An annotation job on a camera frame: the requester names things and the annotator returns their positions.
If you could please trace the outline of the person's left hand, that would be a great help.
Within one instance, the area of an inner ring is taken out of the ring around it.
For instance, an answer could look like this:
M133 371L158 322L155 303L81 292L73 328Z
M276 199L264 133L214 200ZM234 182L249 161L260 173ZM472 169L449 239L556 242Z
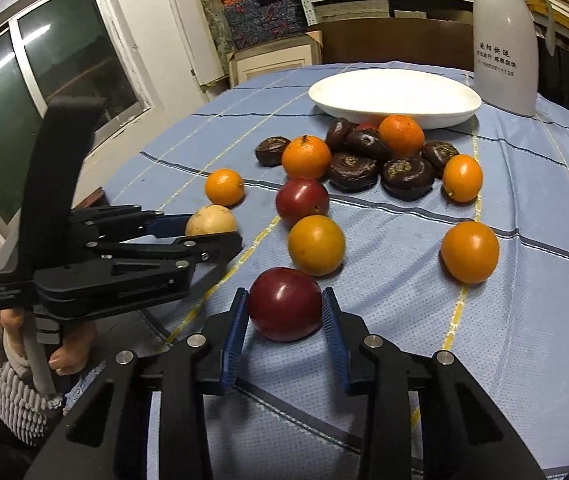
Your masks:
M23 341L24 314L20 308L0 311L0 323L4 328L4 351L16 370L30 366ZM59 376L79 373L88 362L96 335L94 322L69 328L65 332L62 346L50 356L49 367Z

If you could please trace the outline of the grey knitted sleeve forearm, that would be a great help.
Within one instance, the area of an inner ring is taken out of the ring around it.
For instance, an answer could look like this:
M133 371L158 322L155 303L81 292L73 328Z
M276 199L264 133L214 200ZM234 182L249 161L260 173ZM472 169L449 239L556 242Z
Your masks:
M0 419L20 441L35 445L45 439L64 396L45 396L33 385L22 337L12 338L0 316Z

